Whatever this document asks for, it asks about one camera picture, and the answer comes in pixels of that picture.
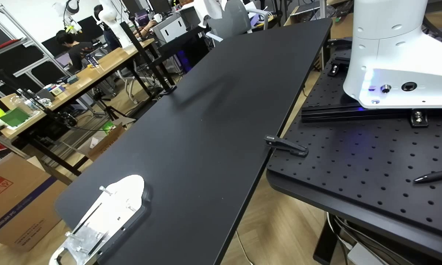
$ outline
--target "black optical breadboard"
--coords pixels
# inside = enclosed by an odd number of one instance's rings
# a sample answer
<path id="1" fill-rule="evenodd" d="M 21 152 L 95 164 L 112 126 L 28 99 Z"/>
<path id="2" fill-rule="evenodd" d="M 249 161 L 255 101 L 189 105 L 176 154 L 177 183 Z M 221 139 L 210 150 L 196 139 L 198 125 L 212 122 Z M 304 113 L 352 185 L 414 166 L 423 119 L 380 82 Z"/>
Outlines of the black optical breadboard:
<path id="1" fill-rule="evenodd" d="M 323 73 L 304 107 L 350 104 L 342 83 Z M 407 117 L 301 122 L 299 114 L 285 138 L 310 154 L 274 151 L 270 170 L 442 233 L 442 180 L 413 183 L 442 169 L 442 117 L 411 127 Z"/>

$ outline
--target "table clamp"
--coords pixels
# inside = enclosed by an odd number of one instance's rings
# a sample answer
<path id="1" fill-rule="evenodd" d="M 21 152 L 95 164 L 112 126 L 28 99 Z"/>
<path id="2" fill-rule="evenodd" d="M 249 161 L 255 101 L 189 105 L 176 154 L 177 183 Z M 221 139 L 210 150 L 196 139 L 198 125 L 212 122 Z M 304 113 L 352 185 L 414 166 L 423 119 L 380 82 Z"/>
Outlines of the table clamp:
<path id="1" fill-rule="evenodd" d="M 106 188 L 81 217 L 74 231 L 67 232 L 67 239 L 52 254 L 49 263 L 59 265 L 62 254 L 68 251 L 75 265 L 95 263 L 103 253 L 106 242 L 126 231 L 127 222 L 143 204 L 145 179 L 140 175 L 129 175 Z"/>
<path id="2" fill-rule="evenodd" d="M 308 148 L 302 147 L 294 141 L 280 138 L 280 136 L 273 136 L 273 135 L 267 135 L 266 141 L 274 148 L 274 150 L 283 150 L 283 151 L 289 151 L 294 155 L 301 155 L 301 157 L 307 157 L 308 155 Z"/>

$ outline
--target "white wall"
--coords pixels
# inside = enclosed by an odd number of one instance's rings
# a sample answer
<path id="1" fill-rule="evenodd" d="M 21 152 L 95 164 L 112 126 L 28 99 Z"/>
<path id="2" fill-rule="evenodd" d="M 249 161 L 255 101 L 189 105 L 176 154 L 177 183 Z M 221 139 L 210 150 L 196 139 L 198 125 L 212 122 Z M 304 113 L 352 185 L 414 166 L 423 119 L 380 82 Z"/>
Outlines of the white wall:
<path id="1" fill-rule="evenodd" d="M 37 39 L 45 41 L 56 35 L 64 27 L 53 2 L 65 2 L 67 0 L 0 0 L 0 4 Z M 74 14 L 75 20 L 93 14 L 93 7 L 99 0 L 81 0 L 80 13 Z"/>

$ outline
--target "black tabletop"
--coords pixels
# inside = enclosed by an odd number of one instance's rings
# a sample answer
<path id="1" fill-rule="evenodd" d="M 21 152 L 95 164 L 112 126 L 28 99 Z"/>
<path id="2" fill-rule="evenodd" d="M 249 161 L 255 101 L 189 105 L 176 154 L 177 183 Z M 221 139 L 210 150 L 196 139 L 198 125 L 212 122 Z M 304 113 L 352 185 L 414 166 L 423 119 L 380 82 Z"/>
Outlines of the black tabletop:
<path id="1" fill-rule="evenodd" d="M 344 76 L 326 72 L 304 107 L 357 105 L 342 91 Z M 405 116 L 305 122 L 299 114 L 286 138 L 310 154 L 276 151 L 274 188 L 442 260 L 442 180 L 413 183 L 442 170 L 442 116 L 411 127 Z"/>
<path id="2" fill-rule="evenodd" d="M 220 261 L 330 20 L 276 27 L 215 46 L 58 201 L 71 225 L 99 185 L 145 176 L 149 214 L 108 263 Z"/>

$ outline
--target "chair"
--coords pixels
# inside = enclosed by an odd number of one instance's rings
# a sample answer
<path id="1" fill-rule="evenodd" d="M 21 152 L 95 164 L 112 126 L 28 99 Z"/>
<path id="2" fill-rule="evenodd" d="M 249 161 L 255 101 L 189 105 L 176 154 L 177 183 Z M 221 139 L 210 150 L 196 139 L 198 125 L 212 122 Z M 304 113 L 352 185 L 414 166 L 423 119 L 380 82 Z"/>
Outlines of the chair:
<path id="1" fill-rule="evenodd" d="M 264 19 L 264 29 L 268 27 L 271 11 L 255 8 L 254 4 L 245 5 L 242 0 L 227 0 L 223 17 L 207 20 L 211 27 L 211 32 L 208 32 L 207 36 L 220 42 L 226 38 L 251 32 L 252 24 L 249 13 L 261 14 Z"/>

